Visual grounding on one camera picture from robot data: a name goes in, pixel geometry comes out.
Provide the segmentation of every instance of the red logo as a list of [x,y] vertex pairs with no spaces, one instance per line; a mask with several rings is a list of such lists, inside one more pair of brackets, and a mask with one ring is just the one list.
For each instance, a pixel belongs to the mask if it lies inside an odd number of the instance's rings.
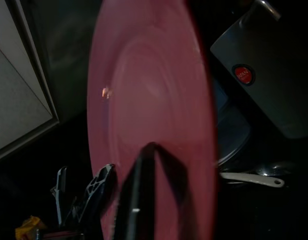
[[245,85],[251,85],[254,81],[254,72],[247,65],[235,65],[232,69],[236,78]]

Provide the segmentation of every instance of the pink plate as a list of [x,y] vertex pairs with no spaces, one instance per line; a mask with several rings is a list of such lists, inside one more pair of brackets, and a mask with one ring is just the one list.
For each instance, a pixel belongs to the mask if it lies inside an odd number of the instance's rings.
[[[216,130],[212,88],[183,0],[105,0],[93,37],[87,120],[95,174],[116,165],[121,186],[136,156],[157,142],[187,167],[194,211],[178,212],[158,166],[155,239],[180,239],[183,218],[212,239],[216,203]],[[116,200],[101,218],[110,239]]]

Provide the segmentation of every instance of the red label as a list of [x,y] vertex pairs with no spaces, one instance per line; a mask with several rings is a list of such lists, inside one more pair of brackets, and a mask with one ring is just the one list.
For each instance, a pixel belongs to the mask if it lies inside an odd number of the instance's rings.
[[253,75],[250,70],[246,67],[239,66],[235,68],[234,73],[238,80],[240,80],[243,84],[250,84],[253,80]]

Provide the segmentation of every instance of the yellow object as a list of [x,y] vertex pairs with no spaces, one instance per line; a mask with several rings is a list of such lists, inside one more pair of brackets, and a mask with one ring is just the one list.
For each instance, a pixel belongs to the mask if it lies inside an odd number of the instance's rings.
[[22,226],[15,229],[16,240],[35,240],[37,229],[46,229],[47,227],[37,216],[30,216],[25,220]]

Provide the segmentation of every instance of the white spoon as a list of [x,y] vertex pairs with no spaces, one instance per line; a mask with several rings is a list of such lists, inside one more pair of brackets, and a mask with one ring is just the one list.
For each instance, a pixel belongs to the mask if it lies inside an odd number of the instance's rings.
[[281,188],[285,184],[285,182],[282,179],[276,177],[260,176],[249,173],[221,172],[220,176],[228,180],[237,180],[242,182],[261,184],[273,188]]

